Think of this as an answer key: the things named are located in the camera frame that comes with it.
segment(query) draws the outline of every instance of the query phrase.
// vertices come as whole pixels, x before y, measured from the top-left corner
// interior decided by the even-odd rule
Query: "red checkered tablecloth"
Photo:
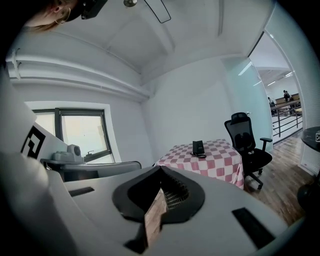
[[[193,145],[174,146],[155,164],[191,171],[244,188],[244,170],[241,155],[225,140],[203,143],[206,158],[192,156]]]

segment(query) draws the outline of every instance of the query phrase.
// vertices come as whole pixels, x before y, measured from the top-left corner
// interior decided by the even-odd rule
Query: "black office chair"
[[[260,190],[263,183],[254,175],[254,172],[262,173],[262,167],[271,162],[272,156],[266,152],[267,142],[272,142],[271,138],[261,138],[263,148],[256,148],[254,134],[252,132],[251,119],[246,113],[239,112],[231,116],[231,120],[224,123],[231,139],[232,146],[242,156],[244,177],[250,176],[259,183]]]

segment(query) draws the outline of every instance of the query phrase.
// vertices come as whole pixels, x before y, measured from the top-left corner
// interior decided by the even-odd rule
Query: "window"
[[[105,113],[94,109],[34,110],[36,122],[68,145],[80,147],[85,162],[113,163]]]

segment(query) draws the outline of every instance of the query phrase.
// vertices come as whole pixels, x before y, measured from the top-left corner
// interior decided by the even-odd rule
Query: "wooden floor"
[[[272,161],[263,168],[262,174],[255,173],[263,182],[258,190],[258,183],[246,177],[244,190],[265,205],[273,209],[288,225],[293,224],[304,214],[297,201],[299,187],[310,184],[314,178],[298,167],[302,141],[301,132],[273,146]],[[145,215],[145,224],[149,245],[160,232],[160,216],[166,212],[163,193],[156,196],[152,206]]]

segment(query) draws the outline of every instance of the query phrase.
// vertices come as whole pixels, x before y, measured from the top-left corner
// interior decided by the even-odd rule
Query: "ceiling fan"
[[[171,20],[171,16],[162,2],[162,0],[144,0],[154,13],[158,21],[162,24]],[[124,0],[123,4],[126,7],[134,7],[138,3],[138,0]]]

